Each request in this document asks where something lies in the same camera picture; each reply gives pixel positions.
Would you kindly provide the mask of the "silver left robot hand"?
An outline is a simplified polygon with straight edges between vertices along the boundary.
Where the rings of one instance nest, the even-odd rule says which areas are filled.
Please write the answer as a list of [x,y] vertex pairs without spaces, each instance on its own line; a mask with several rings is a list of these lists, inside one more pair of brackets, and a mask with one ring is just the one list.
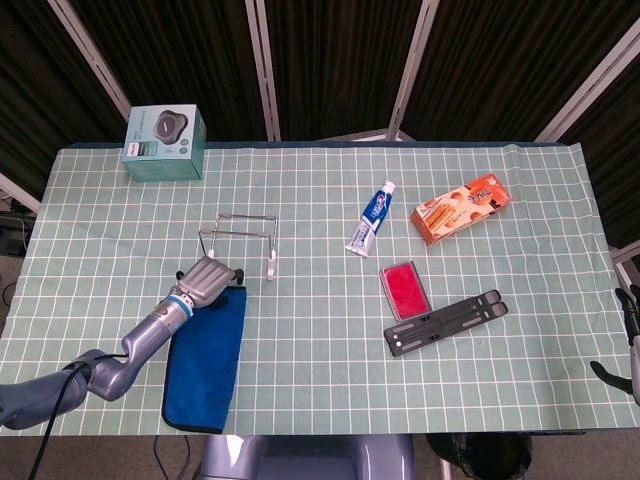
[[202,308],[212,304],[232,282],[243,284],[242,269],[231,269],[216,259],[203,256],[176,282],[171,293],[188,298],[187,304],[192,308]]

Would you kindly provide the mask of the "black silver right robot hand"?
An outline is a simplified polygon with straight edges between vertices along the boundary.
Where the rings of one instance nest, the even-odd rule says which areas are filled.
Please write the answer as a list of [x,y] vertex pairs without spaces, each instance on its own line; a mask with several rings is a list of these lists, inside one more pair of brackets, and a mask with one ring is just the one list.
[[591,361],[590,367],[602,382],[632,396],[636,404],[639,404],[639,286],[631,284],[630,291],[631,294],[628,294],[622,288],[615,289],[616,297],[620,301],[623,311],[624,326],[629,345],[631,378],[613,375],[597,361]]

